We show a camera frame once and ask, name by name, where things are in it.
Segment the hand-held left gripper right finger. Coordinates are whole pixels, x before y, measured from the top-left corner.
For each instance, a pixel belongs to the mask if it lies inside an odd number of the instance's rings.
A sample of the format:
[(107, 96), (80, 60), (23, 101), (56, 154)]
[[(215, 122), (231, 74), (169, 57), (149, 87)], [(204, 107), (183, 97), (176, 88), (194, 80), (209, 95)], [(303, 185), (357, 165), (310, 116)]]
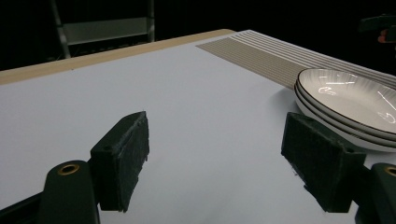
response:
[(352, 178), (363, 167), (364, 151), (315, 119), (289, 112), (281, 155), (324, 211), (349, 210), (353, 199)]

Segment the grey metal stand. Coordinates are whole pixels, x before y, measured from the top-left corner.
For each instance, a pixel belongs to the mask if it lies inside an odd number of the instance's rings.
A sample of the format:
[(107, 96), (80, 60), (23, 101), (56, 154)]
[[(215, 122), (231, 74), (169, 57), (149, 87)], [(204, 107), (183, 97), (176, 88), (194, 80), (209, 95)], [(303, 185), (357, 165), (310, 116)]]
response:
[(154, 0), (49, 0), (65, 58), (155, 40)]

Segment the dark device with orange part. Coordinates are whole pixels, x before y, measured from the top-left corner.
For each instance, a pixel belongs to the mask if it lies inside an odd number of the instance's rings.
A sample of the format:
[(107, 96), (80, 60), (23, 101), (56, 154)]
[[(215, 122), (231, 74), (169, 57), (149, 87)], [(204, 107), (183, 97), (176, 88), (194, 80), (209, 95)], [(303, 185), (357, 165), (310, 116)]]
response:
[(376, 17), (361, 19), (358, 31), (386, 31), (384, 41), (396, 42), (396, 14), (384, 14)]

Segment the beige striped placemat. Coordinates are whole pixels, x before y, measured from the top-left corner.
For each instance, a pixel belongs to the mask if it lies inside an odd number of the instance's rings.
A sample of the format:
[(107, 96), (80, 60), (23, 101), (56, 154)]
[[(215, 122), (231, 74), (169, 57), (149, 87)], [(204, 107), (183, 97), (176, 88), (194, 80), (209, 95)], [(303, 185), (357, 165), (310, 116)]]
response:
[(395, 76), (250, 30), (199, 44), (197, 48), (289, 89), (294, 85), (298, 74), (308, 68), (345, 71), (396, 89)]

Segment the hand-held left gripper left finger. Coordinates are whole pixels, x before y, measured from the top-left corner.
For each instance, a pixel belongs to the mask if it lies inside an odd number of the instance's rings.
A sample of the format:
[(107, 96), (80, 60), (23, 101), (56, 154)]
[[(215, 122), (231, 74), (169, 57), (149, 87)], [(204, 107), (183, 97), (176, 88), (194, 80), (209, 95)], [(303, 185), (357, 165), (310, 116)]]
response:
[(126, 212), (149, 155), (149, 120), (145, 111), (119, 120), (92, 148), (90, 167), (103, 211)]

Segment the white plate with dark rim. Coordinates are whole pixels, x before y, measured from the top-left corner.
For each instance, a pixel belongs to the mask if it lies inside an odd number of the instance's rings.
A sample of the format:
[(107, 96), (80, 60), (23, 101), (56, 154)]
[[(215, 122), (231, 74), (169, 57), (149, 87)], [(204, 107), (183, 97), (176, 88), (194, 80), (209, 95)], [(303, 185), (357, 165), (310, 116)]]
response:
[(318, 113), (315, 113), (311, 108), (307, 106), (307, 104), (304, 101), (303, 96), (298, 92), (297, 88), (294, 88), (294, 93), (295, 93), (295, 101), (297, 106), (300, 108), (300, 110), (303, 112), (304, 115), (315, 119), (319, 123), (323, 124), (333, 132), (337, 133), (341, 137), (345, 138), (347, 141), (351, 142), (352, 144), (358, 146), (358, 147), (363, 147), (367, 148), (373, 151), (382, 151), (382, 152), (391, 152), (391, 153), (396, 153), (396, 147), (387, 147), (381, 144), (373, 143), (368, 140), (364, 140), (358, 136), (355, 136), (351, 133), (347, 133), (342, 131), (341, 129), (337, 128), (336, 126), (330, 124), (327, 122), (323, 117), (321, 117)]
[(324, 112), (321, 112), (303, 96), (302, 88), (300, 87), (300, 84), (298, 82), (295, 82), (294, 84), (294, 92), (296, 96), (296, 103), (299, 106), (300, 110), (306, 116), (317, 120), (335, 133), (343, 136), (348, 141), (353, 142), (354, 144), (357, 144), (358, 142), (370, 143), (386, 147), (387, 149), (390, 149), (391, 147), (396, 148), (396, 139), (388, 140), (385, 138), (370, 135), (368, 133), (364, 133), (362, 131), (353, 129), (341, 123), (340, 121), (337, 121), (336, 119), (331, 118)]
[(396, 140), (396, 90), (369, 78), (330, 69), (306, 69), (296, 83), (310, 103), (333, 119)]

